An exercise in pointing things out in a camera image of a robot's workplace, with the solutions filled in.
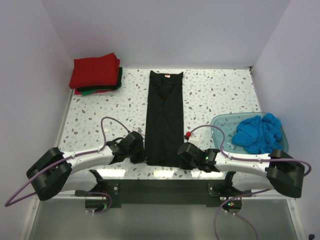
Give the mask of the black t shirt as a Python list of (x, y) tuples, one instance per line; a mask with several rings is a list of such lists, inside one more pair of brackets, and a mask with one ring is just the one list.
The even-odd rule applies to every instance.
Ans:
[(183, 168), (178, 149), (184, 143), (183, 73), (150, 71), (144, 150), (152, 166)]

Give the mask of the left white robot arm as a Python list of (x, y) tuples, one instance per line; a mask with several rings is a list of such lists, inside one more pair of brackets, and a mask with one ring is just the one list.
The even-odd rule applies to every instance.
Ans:
[(73, 190), (99, 196), (104, 190), (101, 181), (90, 180), (87, 173), (73, 175), (94, 167), (121, 163), (125, 159), (130, 159), (133, 164), (141, 163), (145, 160), (143, 140), (140, 133), (132, 131), (126, 137), (118, 137), (88, 150), (67, 152), (53, 147), (28, 169), (26, 176), (41, 201)]

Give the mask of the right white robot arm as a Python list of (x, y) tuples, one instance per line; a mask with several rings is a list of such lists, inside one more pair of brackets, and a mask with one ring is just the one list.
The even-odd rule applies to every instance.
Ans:
[(249, 190), (275, 190), (289, 198), (300, 198), (305, 166), (281, 150), (274, 155), (237, 154), (209, 148), (201, 150), (190, 142), (183, 143), (177, 154), (193, 168), (206, 173), (231, 173), (223, 183), (223, 192), (230, 197)]

